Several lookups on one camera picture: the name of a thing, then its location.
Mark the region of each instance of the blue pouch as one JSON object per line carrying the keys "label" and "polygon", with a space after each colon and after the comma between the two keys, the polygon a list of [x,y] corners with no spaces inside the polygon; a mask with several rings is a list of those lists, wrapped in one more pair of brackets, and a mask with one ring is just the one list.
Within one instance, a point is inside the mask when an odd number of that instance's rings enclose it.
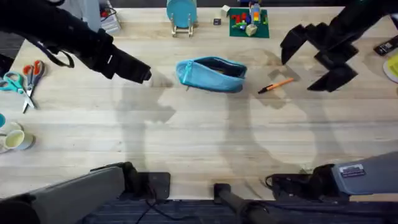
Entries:
{"label": "blue pouch", "polygon": [[178,79],[183,85],[211,91],[240,91],[248,68],[219,57],[184,60],[177,64]]}

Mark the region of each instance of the scissors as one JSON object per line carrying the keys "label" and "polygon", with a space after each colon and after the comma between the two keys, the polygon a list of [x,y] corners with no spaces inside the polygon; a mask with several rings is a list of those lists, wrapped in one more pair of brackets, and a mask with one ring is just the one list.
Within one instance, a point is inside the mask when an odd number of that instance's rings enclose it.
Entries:
{"label": "scissors", "polygon": [[30,97],[27,95],[24,87],[22,86],[23,82],[24,78],[21,74],[15,72],[7,72],[4,75],[3,80],[0,81],[0,90],[14,91],[18,94],[21,94],[25,98],[25,102],[29,106],[36,108]]}
{"label": "scissors", "polygon": [[[27,77],[27,95],[32,97],[33,90],[43,77],[45,70],[44,63],[41,60],[36,60],[34,65],[26,65],[24,67],[24,75]],[[22,113],[26,112],[28,102],[25,101]]]}

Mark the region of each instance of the wooden table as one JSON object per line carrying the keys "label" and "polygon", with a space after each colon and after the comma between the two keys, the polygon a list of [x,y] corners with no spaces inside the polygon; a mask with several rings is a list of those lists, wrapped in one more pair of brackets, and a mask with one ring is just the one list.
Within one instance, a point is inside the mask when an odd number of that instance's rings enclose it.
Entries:
{"label": "wooden table", "polygon": [[[39,110],[22,114],[22,97],[0,94],[0,112],[37,137],[27,151],[0,154],[0,197],[131,161],[138,170],[170,172],[170,198],[209,199],[214,183],[227,182],[244,198],[273,199],[261,184],[269,174],[397,150],[397,85],[373,52],[396,35],[388,17],[355,43],[360,52],[349,64],[359,75],[339,91],[317,93],[306,90],[326,72],[313,59],[315,48],[305,44],[282,66],[279,44],[297,24],[329,22],[341,8],[269,8],[270,39],[229,37],[226,19],[212,24],[218,10],[198,9],[191,39],[172,38],[165,9],[118,10],[123,31],[115,44],[152,67],[144,85],[108,80],[77,59],[75,69],[58,67],[25,42],[12,70],[41,59],[49,72],[34,95]],[[209,55],[248,66],[242,92],[179,84],[177,62]],[[296,82],[257,94],[286,77]]]}

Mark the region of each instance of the orange pen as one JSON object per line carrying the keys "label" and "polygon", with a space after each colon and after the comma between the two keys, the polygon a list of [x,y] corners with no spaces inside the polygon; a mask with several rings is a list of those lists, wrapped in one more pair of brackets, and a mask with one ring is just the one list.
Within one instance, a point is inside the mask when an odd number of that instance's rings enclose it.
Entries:
{"label": "orange pen", "polygon": [[262,90],[259,91],[259,94],[268,92],[269,90],[273,90],[273,89],[275,89],[275,88],[277,88],[277,87],[279,87],[281,85],[285,85],[286,83],[290,83],[292,81],[294,81],[294,78],[289,78],[289,79],[287,79],[285,81],[282,81],[280,83],[276,83],[276,84],[272,84],[272,85],[266,86]]}

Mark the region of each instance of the black mat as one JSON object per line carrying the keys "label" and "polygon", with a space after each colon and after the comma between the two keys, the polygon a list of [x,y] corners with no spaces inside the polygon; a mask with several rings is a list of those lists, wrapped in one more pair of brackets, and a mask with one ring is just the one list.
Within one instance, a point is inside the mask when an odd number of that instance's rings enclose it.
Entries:
{"label": "black mat", "polygon": [[[398,203],[356,203],[352,202],[348,206],[338,205],[320,205],[313,203],[278,203],[280,206],[289,208],[305,208],[305,209],[323,209],[323,210],[343,210],[345,212],[397,212]],[[210,200],[201,201],[170,201],[167,204],[159,205],[157,208],[163,212],[174,216],[182,217],[186,215],[195,215],[200,217],[200,220],[185,220],[174,222],[165,217],[155,213],[154,211],[148,214],[141,220],[140,223],[206,223],[206,224],[234,224],[236,223],[236,216],[225,206],[215,205]],[[92,214],[88,215],[82,224],[122,224],[135,223],[141,216],[147,205],[144,201],[130,201],[130,200],[115,200],[109,202]],[[272,207],[268,207],[272,217],[284,223],[334,223],[334,224],[388,224],[397,223],[397,219],[388,218],[364,218],[347,215],[331,215],[322,213],[303,213],[303,212],[289,212]]]}

